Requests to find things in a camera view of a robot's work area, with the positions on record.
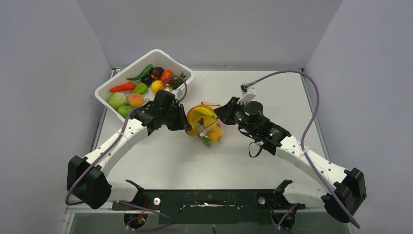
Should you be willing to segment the yellow mango toy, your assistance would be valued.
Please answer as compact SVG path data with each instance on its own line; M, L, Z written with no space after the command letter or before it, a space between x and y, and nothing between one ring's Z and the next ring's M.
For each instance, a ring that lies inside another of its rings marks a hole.
M211 128L217 127L217 118L212 118L212 117L204 117L203 118L204 122L204 132L207 133Z

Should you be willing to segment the yellow bell pepper toy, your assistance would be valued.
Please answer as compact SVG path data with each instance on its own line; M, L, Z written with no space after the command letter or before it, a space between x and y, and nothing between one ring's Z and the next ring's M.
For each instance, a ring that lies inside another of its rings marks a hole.
M211 128L208 132L207 132L207 136L210 139L210 141L212 143L216 143L218 142L221 138L222 138L222 130L220 127L214 127Z

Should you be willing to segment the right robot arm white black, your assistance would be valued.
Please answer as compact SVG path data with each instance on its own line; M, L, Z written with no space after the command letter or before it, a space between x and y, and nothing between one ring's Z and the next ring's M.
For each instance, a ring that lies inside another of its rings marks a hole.
M367 197L362 171L338 166L305 147L288 130L265 117L260 102L241 104L237 97L232 97L214 113L222 123L237 125L239 131L262 150L290 162L324 187L319 190L285 180L275 190L274 202L278 207L315 206L324 208L339 222L355 222L354 215Z

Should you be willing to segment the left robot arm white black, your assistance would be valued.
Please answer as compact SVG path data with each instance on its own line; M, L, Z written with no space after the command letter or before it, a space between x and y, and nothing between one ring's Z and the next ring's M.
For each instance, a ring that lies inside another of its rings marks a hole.
M74 156L68 163L65 203L70 196L98 209L106 202L133 201L142 187L131 180L121 183L109 182L108 175L116 163L138 142L155 130L166 126L170 131L188 130L183 104L175 95L161 90L154 99L142 107L133 108L122 127L101 146L84 157Z

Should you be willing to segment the clear zip bag red zipper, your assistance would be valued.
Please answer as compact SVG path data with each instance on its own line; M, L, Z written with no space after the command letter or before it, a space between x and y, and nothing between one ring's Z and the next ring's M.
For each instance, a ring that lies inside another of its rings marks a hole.
M210 102L201 102L199 105L192 107L187 112L190 129L186 130L186 134L198 138L208 148L219 143L223 131L221 121L214 112L219 107L221 107L220 104Z

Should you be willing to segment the yellow banana bunch toy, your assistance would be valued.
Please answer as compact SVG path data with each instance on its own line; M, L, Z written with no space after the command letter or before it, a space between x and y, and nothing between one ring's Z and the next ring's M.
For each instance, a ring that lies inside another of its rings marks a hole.
M204 117L210 117L214 121L218 119L217 115L214 113L214 109L210 105L198 105L193 107L187 113L187 120L191 126L190 130L186 130L186 134L190 137L197 135L195 124L198 123Z

